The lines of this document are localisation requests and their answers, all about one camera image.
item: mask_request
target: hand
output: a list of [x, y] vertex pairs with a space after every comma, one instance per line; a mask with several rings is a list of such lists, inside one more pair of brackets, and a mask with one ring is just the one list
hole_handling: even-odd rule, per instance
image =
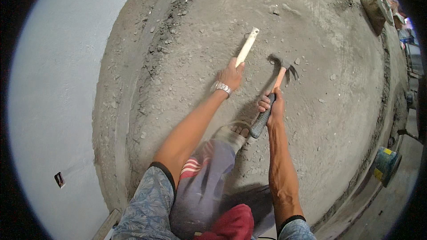
[[[267, 127], [275, 123], [283, 122], [283, 113], [285, 111], [285, 103], [282, 98], [282, 92], [278, 87], [276, 87], [273, 91], [276, 94], [276, 100], [271, 106], [270, 117], [267, 121]], [[258, 101], [258, 111], [264, 112], [265, 110], [270, 108], [270, 99], [267, 97], [270, 93], [266, 91], [264, 95], [261, 96], [261, 100]]]
[[236, 68], [236, 59], [237, 58], [233, 57], [228, 63], [228, 66], [218, 72], [216, 76], [217, 81], [226, 84], [232, 91], [239, 88], [240, 82], [242, 81], [243, 69], [245, 67], [245, 63], [242, 62]]

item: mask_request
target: white chisel handle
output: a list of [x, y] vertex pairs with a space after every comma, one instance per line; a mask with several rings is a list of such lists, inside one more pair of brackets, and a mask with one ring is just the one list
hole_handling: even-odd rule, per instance
[[251, 34], [249, 35], [248, 39], [246, 39], [245, 44], [242, 47], [242, 50], [240, 51], [239, 55], [238, 55], [238, 59], [236, 60], [236, 68], [238, 65], [240, 65], [240, 63], [242, 63], [243, 61], [245, 61], [246, 56], [249, 53], [249, 50], [251, 49], [255, 38], [257, 38], [258, 33], [260, 32], [260, 30], [258, 28], [253, 28]]

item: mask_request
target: black rubber grip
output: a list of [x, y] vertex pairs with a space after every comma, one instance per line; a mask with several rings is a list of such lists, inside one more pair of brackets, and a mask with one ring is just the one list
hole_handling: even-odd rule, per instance
[[259, 114], [257, 120], [252, 125], [251, 130], [250, 130], [251, 136], [255, 139], [258, 139], [258, 137], [263, 132], [265, 125], [267, 124], [268, 118], [270, 117], [271, 106], [273, 105], [274, 101], [276, 100], [276, 94], [270, 93], [268, 95], [268, 98], [270, 99], [270, 108], [266, 109], [264, 112], [261, 112]]

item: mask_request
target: hammer head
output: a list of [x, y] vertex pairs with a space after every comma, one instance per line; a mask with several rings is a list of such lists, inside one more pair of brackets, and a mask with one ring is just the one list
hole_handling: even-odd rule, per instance
[[286, 69], [286, 72], [285, 72], [286, 83], [289, 83], [289, 81], [290, 81], [290, 72], [292, 72], [292, 75], [294, 76], [295, 79], [299, 78], [298, 72], [296, 71], [295, 67], [292, 66], [289, 63], [289, 61], [287, 61], [286, 59], [279, 57], [275, 53], [271, 53], [267, 57], [267, 59], [274, 61], [275, 65], [279, 65], [280, 67], [283, 67]]

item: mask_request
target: silver metal watch band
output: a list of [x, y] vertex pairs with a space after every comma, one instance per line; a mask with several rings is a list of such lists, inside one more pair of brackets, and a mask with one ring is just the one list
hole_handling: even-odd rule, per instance
[[227, 98], [229, 98], [229, 97], [230, 97], [230, 95], [232, 94], [232, 90], [231, 90], [231, 89], [230, 89], [226, 84], [221, 83], [221, 82], [219, 82], [219, 83], [216, 85], [216, 89], [221, 89], [221, 90], [226, 91], [226, 92], [228, 93], [228, 97], [227, 97]]

